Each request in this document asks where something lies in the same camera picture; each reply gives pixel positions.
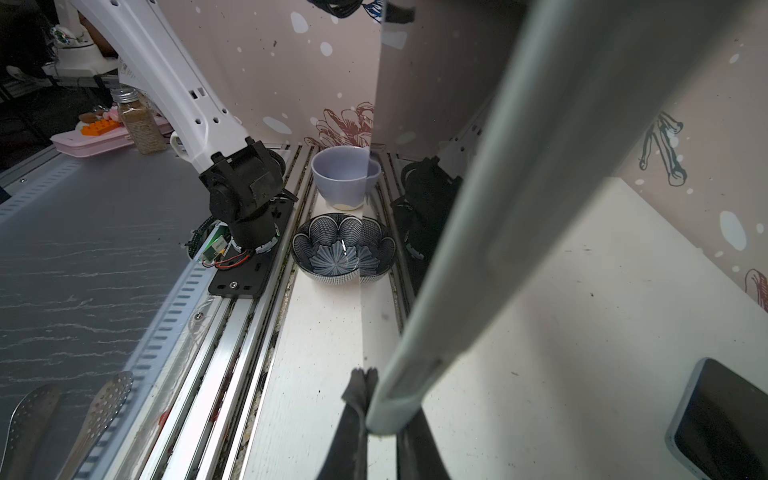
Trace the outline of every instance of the metal utensil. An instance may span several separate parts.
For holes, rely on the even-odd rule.
[[[88,453],[125,403],[133,383],[134,376],[131,372],[120,372],[101,387],[88,408],[78,439],[74,442],[61,473],[58,474],[58,480],[71,480],[78,472]]]
[[[61,389],[43,385],[32,390],[16,406],[8,427],[0,480],[23,480],[48,420],[61,398]]]

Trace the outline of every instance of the jar lid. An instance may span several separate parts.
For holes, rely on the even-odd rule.
[[[112,99],[119,104],[129,104],[139,99],[139,92],[133,87],[115,88],[111,93]]]

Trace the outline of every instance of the orange block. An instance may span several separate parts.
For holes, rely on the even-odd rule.
[[[80,132],[89,137],[97,137],[98,135],[105,134],[117,127],[120,127],[120,124],[114,120],[99,120],[92,124],[85,125]]]

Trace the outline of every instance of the glass jar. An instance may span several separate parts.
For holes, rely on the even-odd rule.
[[[154,123],[152,110],[141,102],[139,92],[135,88],[115,89],[112,91],[112,98],[118,103],[118,113],[123,126],[142,154],[165,150],[165,139]]]

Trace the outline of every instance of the black and white patterned bowl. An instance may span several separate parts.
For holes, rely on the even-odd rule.
[[[359,276],[368,283],[392,268],[395,241],[372,218],[332,213],[299,227],[291,254],[304,273],[320,282],[340,285]]]

